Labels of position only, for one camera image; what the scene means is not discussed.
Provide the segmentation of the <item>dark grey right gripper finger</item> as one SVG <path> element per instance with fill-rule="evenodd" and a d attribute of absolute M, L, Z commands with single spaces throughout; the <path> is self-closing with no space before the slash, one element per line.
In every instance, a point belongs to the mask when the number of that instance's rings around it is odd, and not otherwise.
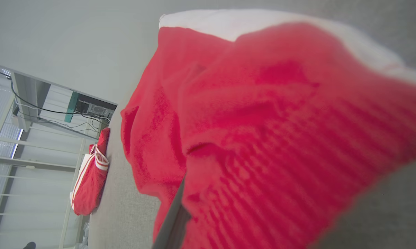
<path fill-rule="evenodd" d="M 182 205 L 185 178 L 171 203 L 168 213 L 154 241 L 153 249 L 181 249 L 186 234 L 186 224 L 191 215 Z"/>

